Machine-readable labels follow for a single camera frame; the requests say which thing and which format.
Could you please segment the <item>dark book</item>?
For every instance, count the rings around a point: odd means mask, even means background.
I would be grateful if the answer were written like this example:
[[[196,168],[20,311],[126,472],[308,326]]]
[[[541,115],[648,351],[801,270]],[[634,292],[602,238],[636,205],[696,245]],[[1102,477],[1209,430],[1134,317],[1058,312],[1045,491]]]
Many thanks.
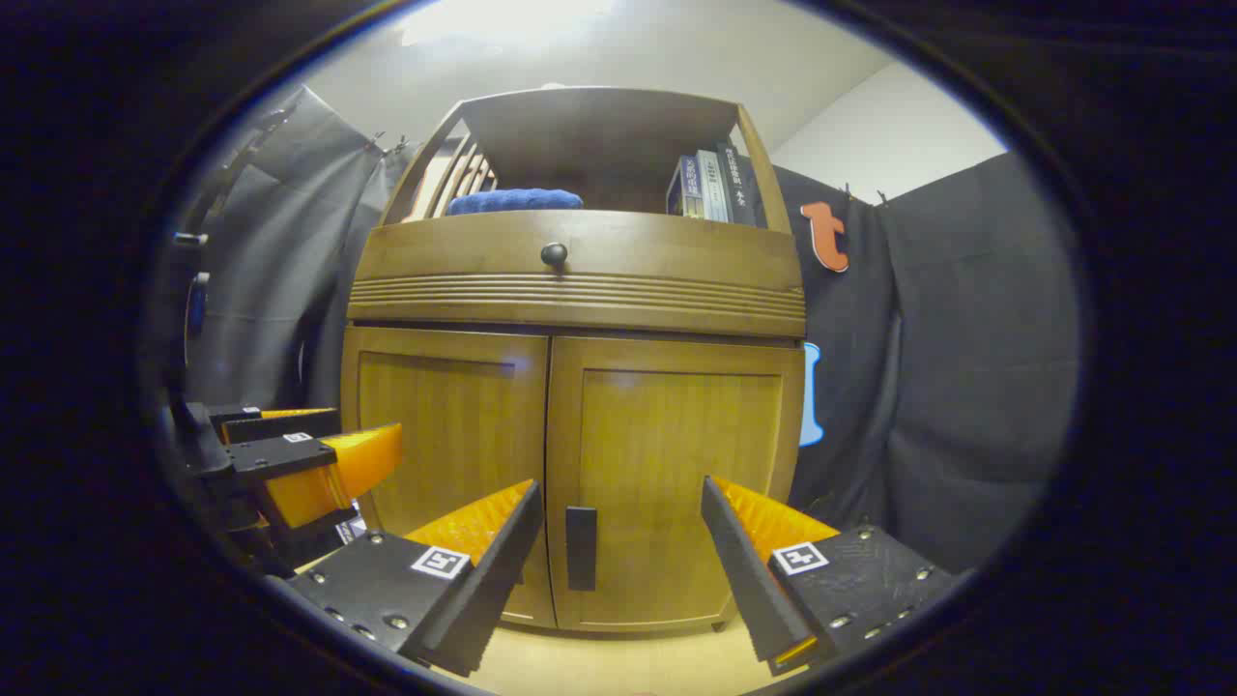
[[[760,189],[755,184],[755,172],[748,161],[729,141],[717,142],[716,155],[729,202],[730,221],[747,226],[760,225],[756,211]]]

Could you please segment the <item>wooden double-door shoe cabinet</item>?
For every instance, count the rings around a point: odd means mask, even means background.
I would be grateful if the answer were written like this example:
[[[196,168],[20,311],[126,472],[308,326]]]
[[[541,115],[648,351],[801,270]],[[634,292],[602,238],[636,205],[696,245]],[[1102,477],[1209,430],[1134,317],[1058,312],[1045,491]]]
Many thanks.
[[[716,153],[719,141],[755,172],[757,226],[667,215],[677,159]],[[454,199],[492,189],[564,189],[584,206],[447,218]],[[804,351],[804,283],[783,203],[738,104],[614,87],[469,99],[421,146],[367,235],[344,334],[359,325]],[[564,269],[542,263],[553,242],[568,247]],[[543,528],[503,619],[564,630],[538,483]]]

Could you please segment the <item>blue book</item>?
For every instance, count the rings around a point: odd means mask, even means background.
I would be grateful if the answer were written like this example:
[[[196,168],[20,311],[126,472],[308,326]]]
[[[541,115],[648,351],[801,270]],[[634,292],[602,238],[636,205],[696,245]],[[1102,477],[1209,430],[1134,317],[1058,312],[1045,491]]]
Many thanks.
[[[680,156],[677,159],[666,195],[667,215],[678,218],[705,218],[705,203],[698,159]]]

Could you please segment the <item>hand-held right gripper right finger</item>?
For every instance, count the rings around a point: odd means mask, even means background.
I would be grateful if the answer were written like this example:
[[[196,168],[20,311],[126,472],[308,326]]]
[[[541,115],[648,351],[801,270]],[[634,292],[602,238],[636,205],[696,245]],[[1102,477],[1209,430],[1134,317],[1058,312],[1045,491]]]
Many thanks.
[[[840,532],[725,478],[704,478],[700,514],[774,677],[865,651],[957,585],[878,525]]]

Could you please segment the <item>grey book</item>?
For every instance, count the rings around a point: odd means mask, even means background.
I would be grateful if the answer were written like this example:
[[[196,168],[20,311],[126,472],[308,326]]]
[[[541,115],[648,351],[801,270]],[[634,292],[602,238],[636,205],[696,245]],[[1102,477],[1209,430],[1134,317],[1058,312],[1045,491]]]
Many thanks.
[[[729,223],[731,213],[717,155],[710,150],[698,150],[695,155],[700,171],[700,189],[708,220]]]

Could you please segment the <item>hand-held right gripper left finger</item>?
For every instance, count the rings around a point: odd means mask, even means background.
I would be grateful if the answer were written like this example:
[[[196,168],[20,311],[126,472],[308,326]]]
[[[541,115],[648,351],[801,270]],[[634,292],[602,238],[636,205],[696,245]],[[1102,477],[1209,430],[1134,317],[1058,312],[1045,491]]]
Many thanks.
[[[468,677],[542,528],[542,490],[518,481],[400,537],[371,532],[288,588],[366,645]]]

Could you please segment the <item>black door handle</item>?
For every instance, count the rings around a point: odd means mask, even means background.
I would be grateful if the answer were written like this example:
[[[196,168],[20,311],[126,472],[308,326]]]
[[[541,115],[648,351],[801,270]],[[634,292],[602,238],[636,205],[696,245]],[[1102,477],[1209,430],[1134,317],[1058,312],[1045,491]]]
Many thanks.
[[[597,509],[567,507],[564,528],[568,588],[574,592],[593,592],[596,590]]]

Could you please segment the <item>wooden cabinet door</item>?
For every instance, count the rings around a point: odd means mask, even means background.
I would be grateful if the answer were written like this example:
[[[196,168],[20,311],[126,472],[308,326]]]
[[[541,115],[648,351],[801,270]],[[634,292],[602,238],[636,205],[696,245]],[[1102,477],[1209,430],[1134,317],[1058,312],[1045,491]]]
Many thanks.
[[[708,629],[736,614],[700,514],[703,481],[785,501],[804,370],[798,345],[552,339],[546,532],[557,626]],[[597,509],[593,592],[568,588],[569,506]]]
[[[406,535],[527,478],[544,481],[549,339],[348,328],[348,430],[397,422],[403,457],[362,497],[365,520]]]

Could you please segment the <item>blue folded towel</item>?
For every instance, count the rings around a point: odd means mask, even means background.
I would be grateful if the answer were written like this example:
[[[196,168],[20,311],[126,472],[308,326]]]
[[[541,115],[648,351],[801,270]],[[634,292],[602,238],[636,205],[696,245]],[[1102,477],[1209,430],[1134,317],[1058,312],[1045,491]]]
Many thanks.
[[[496,211],[581,210],[583,199],[564,189],[492,189],[463,195],[447,204],[447,218]]]

